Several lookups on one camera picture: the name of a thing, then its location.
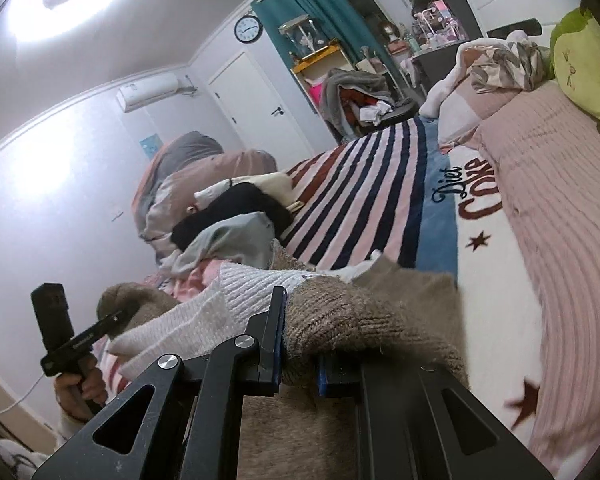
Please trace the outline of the person's left forearm sleeve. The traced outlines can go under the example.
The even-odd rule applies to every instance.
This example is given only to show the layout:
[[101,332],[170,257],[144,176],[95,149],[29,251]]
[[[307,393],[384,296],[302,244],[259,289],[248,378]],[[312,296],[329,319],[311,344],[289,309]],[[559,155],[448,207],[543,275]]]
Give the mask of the person's left forearm sleeve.
[[59,411],[55,428],[20,408],[16,408],[14,414],[0,416],[0,422],[12,432],[11,438],[0,438],[0,465],[11,479],[32,479],[53,452],[85,426],[63,410]]

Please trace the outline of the person's left hand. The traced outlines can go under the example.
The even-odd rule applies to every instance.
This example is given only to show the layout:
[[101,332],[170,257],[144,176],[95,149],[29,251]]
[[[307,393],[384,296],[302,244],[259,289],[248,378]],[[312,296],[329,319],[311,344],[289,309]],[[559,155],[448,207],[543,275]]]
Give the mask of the person's left hand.
[[78,422],[87,422],[94,414],[89,403],[102,408],[108,399],[102,371],[95,361],[85,363],[86,376],[60,374],[55,378],[54,391],[57,403],[69,417]]

